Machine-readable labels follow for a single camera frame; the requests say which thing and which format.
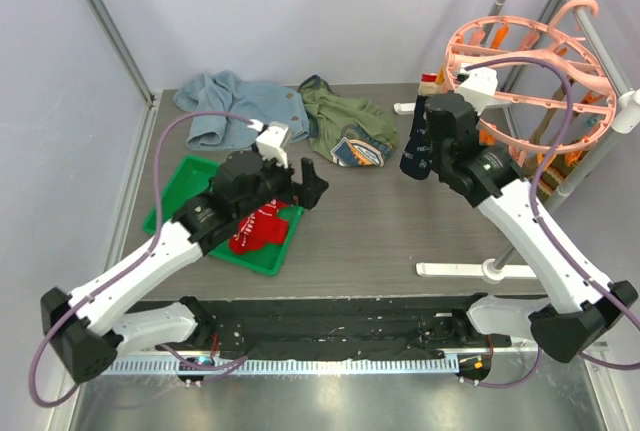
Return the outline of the red snowflake sock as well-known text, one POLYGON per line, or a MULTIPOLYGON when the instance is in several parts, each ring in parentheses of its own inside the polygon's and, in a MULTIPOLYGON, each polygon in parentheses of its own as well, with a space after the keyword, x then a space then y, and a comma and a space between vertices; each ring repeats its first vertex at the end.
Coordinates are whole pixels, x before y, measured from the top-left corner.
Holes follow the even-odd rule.
POLYGON ((260 209, 239 224, 237 232, 229 240, 229 248, 233 253, 243 255, 269 244, 282 245, 288 231, 287 221, 260 209))
POLYGON ((287 204, 271 200, 239 224, 235 238, 243 241, 282 244, 288 235, 289 224, 279 217, 279 212, 286 208, 288 208, 287 204))

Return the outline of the navy santa sock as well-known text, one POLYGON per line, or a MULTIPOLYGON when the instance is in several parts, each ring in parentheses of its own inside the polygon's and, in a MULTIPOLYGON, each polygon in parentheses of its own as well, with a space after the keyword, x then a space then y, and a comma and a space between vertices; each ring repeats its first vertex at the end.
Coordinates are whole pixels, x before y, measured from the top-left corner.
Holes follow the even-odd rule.
POLYGON ((414 180, 425 180, 431 171, 425 104, 430 96, 442 92, 442 82, 440 75, 423 74, 418 86, 409 139, 399 165, 401 171, 414 180))

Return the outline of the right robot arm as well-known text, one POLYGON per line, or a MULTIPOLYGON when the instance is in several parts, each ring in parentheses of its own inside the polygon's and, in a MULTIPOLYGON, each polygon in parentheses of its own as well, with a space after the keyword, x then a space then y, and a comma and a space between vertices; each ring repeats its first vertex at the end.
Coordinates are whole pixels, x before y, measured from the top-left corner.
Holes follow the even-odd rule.
POLYGON ((496 64, 464 65, 456 90, 427 99, 431 168, 504 234, 546 296, 481 297, 452 320, 451 331, 465 346, 486 334, 533 340, 552 359, 568 363, 609 331, 638 293, 627 281, 612 281, 586 258, 541 206, 504 148, 480 143, 479 116, 497 89, 496 64))

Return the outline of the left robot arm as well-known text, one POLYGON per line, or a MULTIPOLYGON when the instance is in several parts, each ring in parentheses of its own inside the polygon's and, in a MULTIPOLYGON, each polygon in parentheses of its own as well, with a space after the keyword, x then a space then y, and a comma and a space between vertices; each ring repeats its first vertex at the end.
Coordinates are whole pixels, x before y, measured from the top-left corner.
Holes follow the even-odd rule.
POLYGON ((182 268, 229 240, 243 220, 272 200, 315 207, 329 184, 314 163, 301 161, 302 180, 274 158, 232 153, 208 187, 189 198, 144 245, 95 280, 70 292, 54 287, 41 298, 42 327, 75 383, 88 382, 120 356, 164 344, 205 348, 215 320, 194 297, 151 311, 131 307, 182 268))

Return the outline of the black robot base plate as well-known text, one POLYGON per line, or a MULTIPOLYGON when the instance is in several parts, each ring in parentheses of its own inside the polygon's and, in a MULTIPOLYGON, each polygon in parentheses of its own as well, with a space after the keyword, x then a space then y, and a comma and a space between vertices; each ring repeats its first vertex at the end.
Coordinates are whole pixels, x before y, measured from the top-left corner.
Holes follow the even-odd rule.
POLYGON ((445 352, 509 348, 518 337, 475 330, 470 296, 202 300, 199 338, 145 337, 138 349, 216 349, 226 359, 345 361, 431 359, 445 352))

